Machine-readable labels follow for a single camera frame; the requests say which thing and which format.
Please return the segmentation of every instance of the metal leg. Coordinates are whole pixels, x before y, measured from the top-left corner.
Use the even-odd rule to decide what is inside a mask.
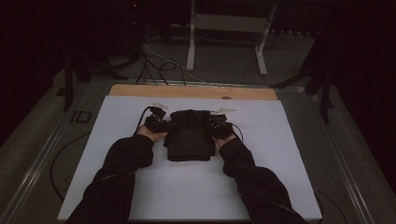
[[[187,56],[187,71],[194,70],[195,60],[195,0],[191,0],[191,27],[190,27],[190,45],[189,54]]]
[[[260,45],[256,46],[256,48],[255,48],[257,63],[259,65],[260,75],[262,75],[262,76],[268,75],[267,68],[265,66],[264,57],[262,55],[262,50],[264,49],[264,45],[265,45],[265,41],[267,40],[267,36],[270,33],[272,19],[274,17],[275,11],[276,11],[276,5],[273,5],[271,8],[271,13],[268,16],[268,20],[265,25],[264,31],[262,32],[262,41],[260,42]]]

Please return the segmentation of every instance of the white board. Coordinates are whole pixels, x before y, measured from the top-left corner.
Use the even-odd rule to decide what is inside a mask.
[[[241,129],[256,164],[276,173],[288,189],[294,210],[303,218],[321,218],[280,101],[107,96],[59,219],[68,219],[102,167],[111,145],[131,136],[141,113],[153,103],[168,106],[164,119],[170,119],[169,115],[178,110],[236,109],[226,115],[227,119]],[[166,150],[163,141],[158,142],[152,165],[136,173],[131,220],[249,219],[233,179],[222,172],[223,160],[218,152],[210,161],[173,162],[166,158]]]

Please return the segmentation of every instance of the hand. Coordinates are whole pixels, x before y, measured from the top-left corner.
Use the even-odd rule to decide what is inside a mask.
[[[217,138],[213,138],[213,140],[215,140],[215,143],[219,146],[222,147],[224,144],[228,143],[229,141],[235,139],[236,136],[235,134],[230,134],[230,136],[228,136],[228,138],[226,140],[223,139],[217,139]]]
[[[167,135],[167,133],[152,133],[148,127],[146,127],[145,125],[141,126],[136,134],[142,134],[145,135],[146,137],[148,137],[149,139],[151,139],[151,141],[153,143],[158,142],[158,140],[160,140],[161,138],[165,137]]]

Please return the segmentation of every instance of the wire on floor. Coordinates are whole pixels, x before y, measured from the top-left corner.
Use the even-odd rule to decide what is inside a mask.
[[[51,185],[52,185],[52,188],[55,190],[56,195],[58,196],[58,198],[59,198],[62,202],[64,201],[64,197],[62,196],[62,193],[61,193],[61,192],[58,190],[58,188],[56,187],[55,182],[54,182],[54,180],[53,180],[53,168],[54,168],[54,166],[55,166],[55,162],[56,162],[56,160],[58,159],[59,155],[61,155],[61,153],[62,153],[66,148],[68,148],[68,147],[69,147],[70,145],[72,145],[74,142],[77,142],[79,139],[81,139],[81,138],[83,138],[83,137],[89,135],[90,133],[91,133],[91,132],[84,133],[84,134],[82,134],[81,136],[79,136],[79,137],[73,139],[72,141],[68,142],[66,145],[64,145],[64,146],[58,151],[58,153],[56,153],[55,157],[54,157],[53,160],[52,160],[52,163],[51,163],[50,169],[49,169],[49,180],[50,180],[50,183],[51,183]]]
[[[175,70],[175,69],[177,68],[177,64],[176,64],[176,63],[173,63],[173,62],[169,62],[169,63],[163,63],[163,64],[161,64],[160,66],[157,66],[154,62],[152,62],[152,61],[149,59],[149,57],[150,57],[150,56],[148,56],[144,51],[141,51],[141,58],[144,60],[144,62],[143,62],[143,69],[142,69],[142,71],[141,71],[139,77],[137,78],[135,84],[137,84],[137,83],[139,82],[139,80],[141,79],[141,77],[144,78],[143,83],[145,83],[145,82],[146,82],[146,74],[149,74],[149,76],[151,77],[152,81],[157,85],[157,82],[155,81],[154,77],[151,75],[151,73],[150,73],[150,71],[149,71],[148,65],[150,64],[152,67],[158,69],[158,73],[159,73],[160,78],[163,80],[163,82],[164,82],[167,86],[169,86],[169,83],[166,81],[166,78],[164,77],[163,72],[168,72],[168,71],[173,71],[173,70]],[[173,66],[170,67],[170,68],[165,68],[165,66],[168,65],[168,64],[172,64]],[[181,73],[181,75],[182,75],[182,79],[183,79],[184,85],[186,85],[186,83],[185,83],[185,81],[184,81],[184,77],[183,77],[184,74]]]
[[[154,52],[154,51],[153,51],[152,49],[150,49],[146,44],[143,44],[143,46],[144,46],[146,49],[148,49],[148,51],[150,51],[152,54],[156,55],[157,57],[159,57],[159,58],[161,58],[161,59],[165,59],[166,61],[169,61],[169,62],[172,62],[172,63],[177,64],[178,66],[180,66],[180,68],[182,68],[182,69],[186,72],[186,74],[187,74],[189,77],[193,78],[194,80],[203,82],[203,83],[205,83],[205,84],[209,84],[208,82],[206,82],[206,81],[204,81],[204,80],[201,80],[200,78],[195,77],[195,76],[193,76],[192,74],[190,74],[189,71],[188,71],[183,65],[181,65],[178,61],[176,61],[176,60],[174,60],[174,59],[170,59],[170,58],[164,57],[164,56],[162,56],[162,55],[160,55],[160,54]]]
[[[321,195],[323,195],[324,197],[326,197],[326,198],[337,208],[337,210],[340,212],[341,216],[343,217],[344,223],[347,224],[347,218],[346,218],[346,216],[345,216],[343,210],[341,209],[341,207],[340,207],[330,196],[328,196],[326,193],[324,193],[322,190],[320,190],[320,189],[318,189],[318,188],[315,188],[315,187],[314,187],[314,190],[317,191],[317,192],[319,192],[319,193],[320,193]],[[322,214],[322,219],[317,223],[317,224],[320,224],[320,223],[322,222],[323,218],[324,218],[324,207],[323,207],[323,204],[322,204],[322,202],[320,201],[318,195],[317,195],[315,192],[314,192],[314,194],[315,194],[315,197],[316,197],[317,200],[318,200],[318,205],[319,205],[319,208],[320,208],[320,213]]]

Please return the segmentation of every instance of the black jacket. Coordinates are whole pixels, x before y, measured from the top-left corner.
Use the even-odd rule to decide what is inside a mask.
[[[134,195],[134,173],[151,165],[153,145],[139,134],[118,140],[66,223],[126,223]],[[257,167],[238,139],[226,143],[219,154],[224,159],[224,173],[235,179],[254,223],[306,223],[291,209],[289,195],[276,175]]]

